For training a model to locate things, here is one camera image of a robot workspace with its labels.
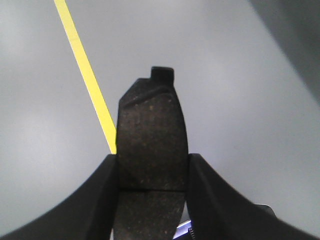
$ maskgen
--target yellow stripe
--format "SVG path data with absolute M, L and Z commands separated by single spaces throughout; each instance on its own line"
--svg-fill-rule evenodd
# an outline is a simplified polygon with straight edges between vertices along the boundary
M 59 12 L 64 30 L 70 42 L 76 62 L 90 94 L 95 112 L 99 118 L 105 139 L 109 145 L 111 153 L 115 154 L 116 148 L 116 128 L 112 121 L 110 112 L 100 91 L 95 74 L 90 66 L 84 47 L 80 41 L 74 21 L 72 20 L 65 0 L 54 0 L 56 9 Z

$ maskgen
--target gray surface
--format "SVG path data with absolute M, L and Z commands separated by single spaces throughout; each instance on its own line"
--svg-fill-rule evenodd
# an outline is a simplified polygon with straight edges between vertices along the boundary
M 190 152 L 320 236 L 320 109 L 249 2 L 68 5 L 113 119 L 135 79 L 173 67 Z M 1 235 L 64 199 L 109 150 L 54 3 L 0 11 Z

